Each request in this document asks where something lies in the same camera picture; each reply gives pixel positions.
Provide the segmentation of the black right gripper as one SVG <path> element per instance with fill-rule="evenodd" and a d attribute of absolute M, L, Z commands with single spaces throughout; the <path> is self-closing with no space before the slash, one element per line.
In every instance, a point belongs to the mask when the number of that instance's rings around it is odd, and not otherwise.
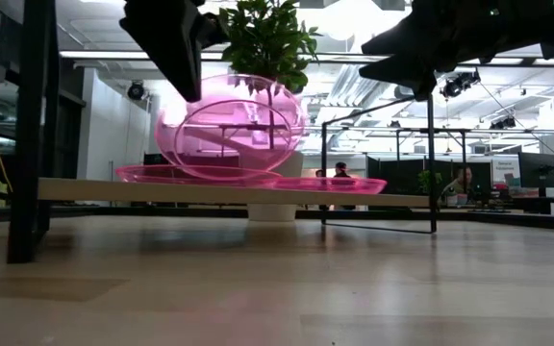
<path fill-rule="evenodd" d="M 414 0 L 412 11 L 394 27 L 362 45 L 365 55 L 386 55 L 359 69 L 361 77 L 407 87 L 427 101 L 435 72 L 461 61 L 489 62 L 517 49 L 517 0 Z"/>

